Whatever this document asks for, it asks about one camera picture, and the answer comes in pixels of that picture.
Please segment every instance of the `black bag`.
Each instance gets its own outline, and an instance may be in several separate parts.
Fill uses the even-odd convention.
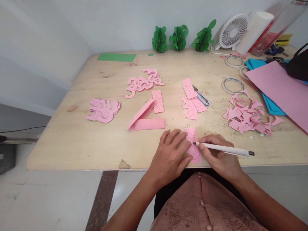
[[[298,53],[307,45],[308,43],[300,48],[287,65],[288,75],[303,81],[308,81],[308,49],[300,54]]]

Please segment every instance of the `green paper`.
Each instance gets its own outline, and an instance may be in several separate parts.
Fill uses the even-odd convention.
[[[155,27],[154,37],[152,38],[152,46],[155,51],[162,53],[168,49],[167,37],[165,35],[166,27]]]
[[[97,60],[117,61],[117,62],[133,62],[136,55],[134,54],[100,54]]]
[[[170,49],[181,51],[186,47],[186,36],[188,35],[188,28],[186,25],[174,27],[174,33],[169,37]]]
[[[195,48],[196,51],[207,51],[209,52],[209,45],[214,43],[212,40],[212,29],[216,25],[216,19],[211,21],[208,27],[203,28],[198,34],[197,39],[195,39],[192,47]]]

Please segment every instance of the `pink blouse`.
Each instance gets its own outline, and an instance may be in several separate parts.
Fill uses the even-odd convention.
[[[151,225],[163,230],[267,230],[229,190],[205,173],[192,175]]]

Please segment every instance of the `brown floor stripe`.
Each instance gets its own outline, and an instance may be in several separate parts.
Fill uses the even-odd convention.
[[[107,223],[119,171],[103,171],[85,231],[101,231]]]

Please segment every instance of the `black pants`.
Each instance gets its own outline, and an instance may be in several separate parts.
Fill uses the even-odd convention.
[[[226,189],[228,189],[233,195],[235,195],[247,208],[248,205],[244,200],[243,196],[237,191],[237,189],[227,180],[222,178],[217,172],[212,168],[186,168],[182,174],[172,181],[170,184],[161,188],[156,194],[155,205],[154,205],[154,218],[157,217],[167,200],[176,192],[176,190],[181,187],[181,185],[187,181],[195,172],[204,172],[219,183],[221,183]]]

